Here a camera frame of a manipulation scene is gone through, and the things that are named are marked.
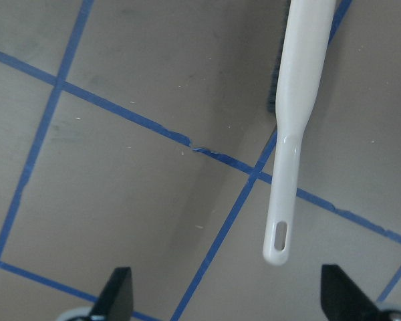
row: blue tape grid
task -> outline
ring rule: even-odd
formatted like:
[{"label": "blue tape grid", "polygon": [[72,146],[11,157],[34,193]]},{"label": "blue tape grid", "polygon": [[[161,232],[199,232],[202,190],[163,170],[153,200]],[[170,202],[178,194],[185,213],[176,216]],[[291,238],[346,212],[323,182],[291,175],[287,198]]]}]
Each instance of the blue tape grid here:
[{"label": "blue tape grid", "polygon": [[[89,15],[90,9],[92,7],[93,1],[94,0],[84,0],[84,2],[82,3],[78,18],[76,20],[76,24],[74,26],[72,35],[70,37],[70,40],[69,40],[67,49],[65,51],[63,61],[61,63],[61,67],[59,69],[57,77],[55,77],[43,70],[40,70],[36,67],[33,67],[25,62],[22,62],[14,57],[11,57],[5,53],[0,52],[0,62],[1,63],[6,64],[12,68],[15,68],[15,69],[21,71],[21,72],[29,74],[30,76],[33,76],[34,78],[37,78],[38,80],[41,80],[43,82],[46,82],[46,83],[54,86],[54,88],[51,92],[51,95],[49,97],[49,101],[47,103],[45,113],[43,115],[43,118],[41,119],[39,128],[37,129],[37,133],[35,135],[33,145],[30,149],[29,156],[25,163],[18,186],[16,188],[14,198],[11,202],[11,206],[9,207],[9,212],[6,217],[5,223],[3,225],[1,234],[0,234],[0,258],[3,253],[7,238],[9,237],[13,222],[15,220],[15,216],[17,214],[17,210],[18,210],[19,203],[21,200],[21,194],[22,194],[23,188],[26,186],[26,184],[31,176],[31,172],[34,168],[35,161],[39,154],[41,145],[43,143],[45,134],[47,132],[47,128],[50,124],[51,117],[53,116],[53,112],[57,106],[57,102],[59,100],[59,96],[60,96],[62,90],[66,91],[70,94],[73,94],[74,96],[77,96],[81,99],[84,99],[88,102],[91,102],[92,104],[95,104],[96,106],[99,106],[100,108],[106,109],[116,115],[124,117],[127,120],[135,122],[145,128],[153,130],[154,132],[161,134],[165,137],[168,137],[169,139],[172,139],[175,142],[178,142],[185,146],[191,147],[190,139],[187,136],[177,133],[177,132],[173,132],[171,130],[168,130],[165,127],[163,127],[162,125],[160,125],[148,118],[145,118],[137,113],[134,113],[134,112],[132,112],[128,109],[125,109],[113,102],[110,102],[104,98],[101,98],[93,93],[90,93],[86,90],[83,90],[83,89],[65,81],[65,79],[68,75],[68,72],[70,70],[72,61],[74,59],[74,55],[76,53],[77,46],[80,42],[82,32],[83,32],[84,26],[86,24],[86,21],[88,19],[88,15]],[[336,31],[338,30],[338,27],[340,26],[340,23],[342,22],[342,19],[343,19],[344,15],[346,14],[351,2],[352,2],[352,0],[342,0],[341,1],[340,5],[336,11],[336,14],[334,15],[329,42],[331,42],[334,35],[336,34]],[[257,161],[257,163],[254,167],[251,167],[248,164],[241,162],[241,161],[239,161],[233,157],[230,157],[228,155],[225,155],[225,154],[213,152],[213,151],[207,150],[205,148],[193,148],[193,151],[195,151],[195,152],[202,153],[208,157],[211,157],[222,163],[225,163],[226,165],[229,165],[229,166],[233,167],[234,169],[237,169],[239,171],[242,171],[242,172],[248,174],[249,178],[248,178],[245,186],[243,187],[243,190],[241,191],[240,195],[238,196],[231,212],[229,213],[223,226],[221,227],[219,234],[217,235],[216,239],[214,240],[213,244],[211,245],[211,248],[209,249],[207,255],[205,256],[204,261],[201,263],[201,265],[200,265],[197,273],[195,274],[192,282],[190,283],[187,291],[184,293],[184,296],[182,297],[180,304],[177,306],[177,309],[175,310],[175,313],[172,316],[171,320],[178,320],[180,318],[186,305],[190,301],[194,291],[196,290],[197,286],[199,285],[200,281],[202,280],[202,277],[204,276],[208,267],[210,266],[214,256],[217,254],[221,244],[223,243],[227,233],[229,232],[229,230],[231,228],[231,225],[237,218],[237,215],[239,214],[241,207],[243,206],[249,193],[251,192],[251,189],[253,188],[255,181],[257,179],[259,179],[266,183],[269,183],[269,184],[271,183],[271,180],[272,180],[271,175],[264,173],[262,170],[263,170],[263,167],[265,166],[267,159],[269,158],[270,154],[272,153],[275,144],[276,144],[276,133],[269,139],[265,149],[263,150],[259,160]],[[304,191],[302,189],[297,190],[297,196],[310,203],[313,203],[314,205],[317,205],[323,209],[331,211],[332,213],[335,213],[336,215],[339,215],[345,219],[349,219],[350,221],[352,221],[358,225],[361,225],[375,233],[379,233],[380,235],[387,237],[387,238],[391,239],[392,241],[395,241],[395,242],[401,244],[401,235],[400,234],[397,234],[390,230],[385,230],[384,228],[380,227],[379,225],[376,225],[376,224],[368,221],[367,219],[364,219],[363,217],[356,215],[355,213],[337,209],[330,202],[328,202],[320,197],[317,197],[311,193],[308,193],[307,191]],[[85,299],[89,302],[95,302],[95,300],[96,300],[96,297],[91,294],[87,294],[87,293],[79,291],[75,288],[63,285],[59,282],[44,278],[37,274],[33,274],[31,272],[25,271],[23,269],[13,266],[13,265],[9,265],[2,261],[0,261],[0,268],[2,270],[17,274],[18,276],[27,278],[29,280],[39,282],[45,286],[49,286],[49,287],[55,288],[59,291],[63,291],[67,294],[71,294],[73,296]],[[386,288],[384,289],[384,291],[382,292],[382,294],[380,295],[378,300],[385,300],[386,297],[388,296],[388,294],[392,291],[393,287],[397,284],[397,282],[399,281],[400,278],[401,278],[401,267],[398,269],[398,271],[396,272],[394,277],[391,279],[389,284],[386,286]],[[140,320],[158,321],[158,319],[152,318],[152,317],[142,314],[140,312],[135,312],[134,317],[136,317]]]}]

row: black bristles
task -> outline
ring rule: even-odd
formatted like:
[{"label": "black bristles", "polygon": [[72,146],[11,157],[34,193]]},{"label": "black bristles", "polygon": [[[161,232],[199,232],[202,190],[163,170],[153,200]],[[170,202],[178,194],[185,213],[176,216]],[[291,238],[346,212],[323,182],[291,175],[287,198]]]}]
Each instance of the black bristles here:
[{"label": "black bristles", "polygon": [[283,41],[285,39],[285,31],[287,29],[290,4],[291,4],[291,0],[287,0],[287,2],[285,3],[285,9],[284,9],[285,15],[284,15],[284,20],[283,20],[282,36],[281,36],[281,40],[279,42],[279,51],[276,56],[275,67],[273,68],[273,71],[272,71],[269,97],[267,98],[267,110],[272,113],[275,113],[275,109],[276,109],[276,90],[278,87],[278,77],[279,77],[279,69],[281,67]]}]

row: gray floor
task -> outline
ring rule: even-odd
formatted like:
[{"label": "gray floor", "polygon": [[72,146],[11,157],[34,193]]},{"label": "gray floor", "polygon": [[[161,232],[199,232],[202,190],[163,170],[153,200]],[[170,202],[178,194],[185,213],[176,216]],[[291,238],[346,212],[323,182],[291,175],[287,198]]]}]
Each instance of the gray floor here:
[{"label": "gray floor", "polygon": [[0,0],[0,321],[89,306],[120,265],[134,320],[325,320],[323,263],[401,306],[401,1],[351,4],[290,259],[261,256],[283,3]]}]

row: oval hole in handle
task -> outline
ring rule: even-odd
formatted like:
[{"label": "oval hole in handle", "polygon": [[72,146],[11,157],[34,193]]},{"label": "oval hole in handle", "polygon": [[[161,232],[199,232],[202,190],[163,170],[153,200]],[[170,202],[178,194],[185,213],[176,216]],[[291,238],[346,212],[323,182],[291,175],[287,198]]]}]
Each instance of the oval hole in handle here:
[{"label": "oval hole in handle", "polygon": [[285,239],[287,238],[287,223],[284,221],[280,221],[276,225],[275,232],[275,249],[278,251],[282,251],[285,248]]}]

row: brush handle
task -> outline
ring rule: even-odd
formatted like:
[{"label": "brush handle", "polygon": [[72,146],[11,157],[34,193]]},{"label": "brush handle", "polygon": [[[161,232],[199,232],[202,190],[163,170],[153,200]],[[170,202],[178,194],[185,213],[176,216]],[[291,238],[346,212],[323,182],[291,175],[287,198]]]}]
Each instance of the brush handle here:
[{"label": "brush handle", "polygon": [[284,264],[288,259],[297,192],[300,147],[301,136],[281,136],[278,132],[269,215],[267,216],[263,246],[264,258],[274,265]]},{"label": "brush handle", "polygon": [[336,0],[291,0],[289,8],[276,93],[278,137],[263,245],[264,258],[274,265],[288,259],[301,140],[315,104],[335,5]]}]

